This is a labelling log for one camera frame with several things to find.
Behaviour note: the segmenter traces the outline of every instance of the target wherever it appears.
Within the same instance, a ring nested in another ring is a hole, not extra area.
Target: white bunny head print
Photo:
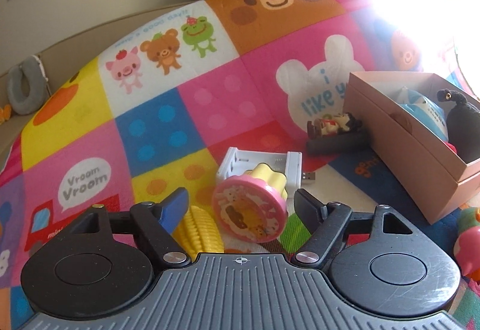
[[[295,59],[277,70],[278,85],[289,96],[290,116],[303,131],[309,120],[342,112],[349,73],[365,71],[353,57],[351,42],[341,34],[327,38],[325,58],[310,70]]]

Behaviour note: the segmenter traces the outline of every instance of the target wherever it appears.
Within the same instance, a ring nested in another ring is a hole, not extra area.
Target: cardboard box
[[[440,89],[457,90],[480,109],[473,97],[431,73],[351,73],[344,112],[363,120],[371,147],[433,224],[480,191],[480,160],[466,164],[445,143],[394,100],[406,86],[438,104],[447,115],[453,102],[438,102]]]

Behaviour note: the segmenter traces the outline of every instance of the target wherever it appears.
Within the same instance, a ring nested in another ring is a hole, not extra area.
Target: blue polka dot
[[[140,119],[132,121],[128,126],[128,131],[133,137],[141,137],[146,130],[145,122]]]
[[[187,134],[183,131],[176,131],[169,138],[169,144],[172,147],[181,147],[187,143]]]
[[[25,317],[28,314],[28,303],[26,299],[18,299],[15,306],[15,311],[19,317]]]
[[[146,145],[138,150],[137,156],[140,161],[148,161],[155,155],[155,149],[151,145]]]
[[[158,118],[161,122],[168,123],[175,117],[175,108],[171,105],[164,105],[158,110]]]

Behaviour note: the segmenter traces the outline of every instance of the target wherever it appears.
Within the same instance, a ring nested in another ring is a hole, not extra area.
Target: blue and white package
[[[410,90],[405,86],[400,91],[397,104],[417,118],[440,139],[448,142],[445,112],[437,104],[416,90]]]

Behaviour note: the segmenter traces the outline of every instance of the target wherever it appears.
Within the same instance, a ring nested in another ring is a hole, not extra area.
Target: truck window
[[[48,208],[43,208],[39,210],[33,217],[32,223],[32,233],[35,231],[44,229],[49,225],[50,221],[50,210]]]

